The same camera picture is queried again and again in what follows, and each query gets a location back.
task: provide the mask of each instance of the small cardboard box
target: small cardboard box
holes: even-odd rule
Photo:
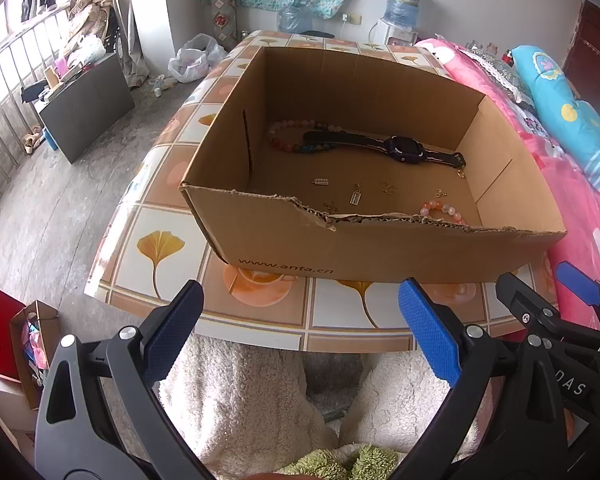
[[[51,364],[56,353],[56,348],[60,341],[60,320],[58,319],[58,311],[42,301],[36,300],[29,306],[23,308],[19,313],[13,316],[9,322],[11,332],[11,345],[13,346],[13,355],[16,359],[16,368],[24,396],[32,410],[35,410],[40,405],[40,393],[37,386],[31,378],[30,368],[27,365],[27,359],[22,351],[22,327],[30,314],[35,314],[40,327],[40,335],[42,336],[42,348],[45,351],[46,359]]]
[[[274,121],[305,119],[461,152],[466,177],[364,148],[286,153],[270,144]],[[278,137],[301,144],[308,129],[286,128]],[[329,185],[316,186],[315,178]],[[397,190],[382,192],[383,182]],[[356,183],[357,206],[349,203]],[[180,189],[227,263],[315,278],[492,282],[566,233],[538,166],[488,97],[417,68],[334,50],[261,48]],[[468,226],[419,216],[439,189],[446,196],[438,200]]]

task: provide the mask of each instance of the pink bedding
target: pink bedding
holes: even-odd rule
[[[462,47],[443,40],[425,40],[417,46],[429,50],[458,82],[488,95],[504,113],[533,155],[554,194],[567,235],[548,257],[552,271],[567,260],[600,282],[600,209],[589,182],[576,163],[553,141],[539,121],[521,110],[489,79]],[[593,309],[556,282],[558,307],[563,319],[600,328]]]

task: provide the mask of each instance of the blue pillow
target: blue pillow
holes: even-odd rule
[[[600,116],[577,101],[558,64],[536,46],[512,50],[515,67],[531,90],[538,118],[569,153],[590,184],[600,188]]]

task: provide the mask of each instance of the black smartwatch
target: black smartwatch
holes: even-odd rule
[[[378,150],[394,158],[398,162],[419,164],[421,162],[438,162],[454,168],[464,168],[466,162],[462,153],[432,152],[425,149],[417,140],[411,137],[393,136],[385,140],[374,139],[349,132],[307,132],[302,136],[307,144],[340,144],[344,146],[360,146]]]

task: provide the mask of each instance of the concrete floor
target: concrete floor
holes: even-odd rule
[[[69,164],[44,142],[14,175],[0,200],[0,289],[25,304],[42,300],[60,312],[62,333],[82,341],[109,338],[142,320],[83,293],[91,263],[120,197],[171,116],[195,88],[179,84],[156,98],[132,92],[136,107]],[[328,413],[357,391],[358,355],[305,354],[307,395]],[[144,456],[110,380],[110,408],[129,451]],[[331,423],[336,429],[339,421]]]

